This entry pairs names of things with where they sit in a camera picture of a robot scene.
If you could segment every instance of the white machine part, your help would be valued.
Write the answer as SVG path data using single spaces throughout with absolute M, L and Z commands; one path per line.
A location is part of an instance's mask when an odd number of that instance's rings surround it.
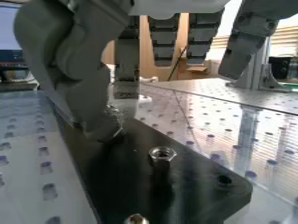
M 230 0 L 134 0 L 130 15 L 169 19 L 176 13 L 216 13 Z
M 189 14 L 188 64 L 204 63 L 228 0 L 32 0 L 19 10 L 15 34 L 32 73 L 73 126 L 95 140 L 121 130 L 107 106 L 109 69 L 100 62 L 116 40 L 116 98 L 138 97 L 138 15 L 149 15 L 157 66 L 170 66 L 180 13 Z M 220 72 L 240 76 L 278 20 L 298 12 L 297 0 L 246 0 L 236 19 Z

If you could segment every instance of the cable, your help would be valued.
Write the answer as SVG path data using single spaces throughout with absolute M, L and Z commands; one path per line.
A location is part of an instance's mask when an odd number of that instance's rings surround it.
M 190 123 L 189 123 L 189 119 L 188 119 L 188 116 L 186 116 L 186 114 L 185 114 L 184 107 L 181 106 L 180 99 L 178 99 L 178 96 L 177 96 L 174 90 L 173 90 L 173 93 L 174 93 L 174 98 L 176 98 L 176 101 L 177 101 L 177 103 L 178 103 L 178 107 L 180 107 L 180 110 L 181 110 L 181 112 L 182 112 L 185 121 L 186 121 L 186 123 L 188 123 L 188 127 L 190 127 L 190 133 L 192 133 L 192 136 L 193 136 L 194 143 L 196 143 L 196 145 L 197 145 L 197 149 L 198 149 L 198 151 L 201 152 L 202 150 L 201 150 L 201 147 L 200 147 L 197 138 L 196 138 L 196 136 L 194 136 L 193 129 L 192 129 L 192 126 L 190 126 Z
M 181 51 L 180 57 L 178 57 L 178 59 L 177 59 L 177 61 L 176 61 L 174 67 L 173 67 L 173 69 L 172 69 L 172 72 L 170 72 L 170 75 L 169 75 L 169 78 L 168 78 L 168 82 L 169 82 L 170 79 L 172 79 L 172 76 L 173 76 L 173 74 L 174 74 L 176 67 L 177 67 L 177 65 L 178 65 L 178 63 L 180 63 L 180 60 L 181 60 L 181 57 L 182 57 L 182 55 L 184 55 L 185 50 L 186 50 L 186 46 L 185 46 L 184 50 Z

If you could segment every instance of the metal nut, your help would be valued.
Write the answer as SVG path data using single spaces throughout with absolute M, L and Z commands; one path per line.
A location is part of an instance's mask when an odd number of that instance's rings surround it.
M 149 224 L 149 221 L 140 214 L 133 214 L 128 217 L 125 224 Z
M 170 162 L 177 156 L 176 151 L 166 146 L 157 146 L 149 151 L 150 158 L 153 162 L 168 161 Z

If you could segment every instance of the black cable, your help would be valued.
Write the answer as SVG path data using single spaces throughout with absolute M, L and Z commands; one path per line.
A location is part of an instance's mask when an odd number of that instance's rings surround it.
M 182 52 L 181 52 L 181 54 L 180 54 L 180 57 L 178 57 L 178 59 L 177 59 L 177 61 L 176 61 L 174 67 L 173 67 L 173 69 L 172 69 L 172 72 L 170 72 L 170 75 L 169 75 L 169 78 L 168 78 L 168 81 L 170 81 L 170 79 L 172 79 L 172 76 L 173 76 L 173 74 L 174 74 L 176 67 L 177 67 L 177 65 L 178 65 L 178 63 L 180 63 L 180 60 L 181 60 L 181 57 L 182 57 L 182 55 L 184 55 L 185 50 L 186 50 L 186 46 L 185 46 L 185 48 L 184 48 L 184 50 L 182 50 Z

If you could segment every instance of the aluminum surface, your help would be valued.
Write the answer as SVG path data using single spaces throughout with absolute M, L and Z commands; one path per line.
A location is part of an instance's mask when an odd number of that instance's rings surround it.
M 266 92 L 233 88 L 228 87 L 226 83 L 228 81 L 216 78 L 146 83 L 146 85 L 298 115 L 298 93 Z
M 43 93 L 0 102 L 0 223 L 96 224 Z
M 298 222 L 298 117 L 142 85 L 137 119 L 254 182 L 250 208 L 228 223 Z

